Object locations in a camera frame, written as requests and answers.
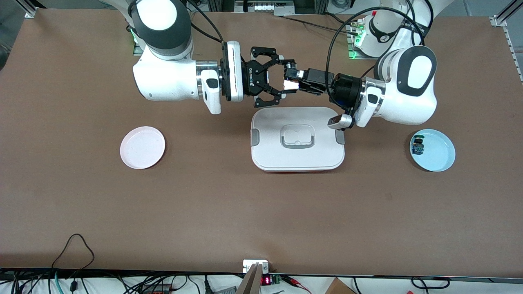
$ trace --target metal post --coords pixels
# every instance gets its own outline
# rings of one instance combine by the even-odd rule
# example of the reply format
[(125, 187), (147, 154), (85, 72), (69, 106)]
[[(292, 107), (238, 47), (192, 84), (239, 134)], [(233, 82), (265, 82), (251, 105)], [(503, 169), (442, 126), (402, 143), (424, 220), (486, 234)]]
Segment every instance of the metal post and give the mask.
[(236, 294), (259, 294), (263, 271), (263, 263), (253, 263), (245, 274)]
[(514, 0), (510, 2), (503, 10), (491, 19), (492, 26), (501, 27), (506, 26), (506, 21), (514, 15), (523, 6), (523, 0)]
[(15, 0), (15, 2), (26, 12), (26, 18), (34, 18), (36, 6), (31, 0)]

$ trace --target white lid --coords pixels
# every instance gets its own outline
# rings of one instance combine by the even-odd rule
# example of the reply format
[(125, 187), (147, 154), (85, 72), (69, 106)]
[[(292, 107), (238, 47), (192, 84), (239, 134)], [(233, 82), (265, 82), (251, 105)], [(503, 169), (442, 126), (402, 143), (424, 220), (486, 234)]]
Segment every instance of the white lid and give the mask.
[(344, 136), (327, 126), (337, 116), (326, 107), (264, 108), (254, 114), (251, 155), (267, 172), (309, 172), (337, 168), (345, 158)]
[(157, 163), (165, 151), (165, 139), (153, 127), (139, 127), (130, 131), (120, 145), (120, 156), (128, 167), (144, 169)]

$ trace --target gray floor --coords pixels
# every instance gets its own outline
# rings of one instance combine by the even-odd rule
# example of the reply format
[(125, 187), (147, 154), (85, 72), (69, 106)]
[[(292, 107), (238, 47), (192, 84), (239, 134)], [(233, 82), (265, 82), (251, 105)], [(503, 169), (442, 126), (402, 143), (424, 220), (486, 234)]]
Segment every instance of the gray floor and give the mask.
[[(110, 9), (98, 0), (39, 0), (48, 8), (94, 8)], [(493, 16), (503, 9), (510, 0), (455, 0), (440, 16)], [(350, 14), (354, 10), (376, 6), (379, 0), (356, 0), (353, 9), (339, 9), (332, 5), (328, 10), (333, 13)], [(18, 30), (24, 19), (24, 12), (14, 0), (0, 0), (0, 44), (13, 46)], [(508, 22), (508, 31), (519, 64), (523, 64), (523, 9), (518, 11)]]

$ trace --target brown table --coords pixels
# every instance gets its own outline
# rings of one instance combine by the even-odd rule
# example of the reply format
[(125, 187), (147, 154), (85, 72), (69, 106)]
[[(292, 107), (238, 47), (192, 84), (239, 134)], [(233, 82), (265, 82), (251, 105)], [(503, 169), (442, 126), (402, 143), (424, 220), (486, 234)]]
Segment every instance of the brown table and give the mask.
[[(329, 31), (267, 14), (210, 15), (244, 56), (276, 47), (302, 69), (324, 68)], [(339, 168), (303, 174), (251, 162), (250, 98), (213, 116), (202, 101), (141, 97), (124, 28), (110, 10), (40, 9), (25, 20), (0, 73), (0, 266), (48, 267), (78, 232), (96, 253), (91, 268), (237, 272), (244, 258), (266, 258), (283, 273), (523, 277), (523, 87), (487, 18), (435, 20), (427, 45), (438, 57), (438, 108), (427, 123), (372, 119), (346, 132)], [(220, 57), (217, 43), (194, 40), (195, 59)], [(344, 37), (332, 60), (333, 72), (352, 75), (372, 64), (349, 60)], [(336, 109), (307, 93), (280, 106)], [(144, 171), (119, 156), (138, 126), (167, 141)], [(407, 141), (422, 128), (453, 140), (450, 170), (411, 162)], [(57, 266), (88, 260), (75, 240)]]

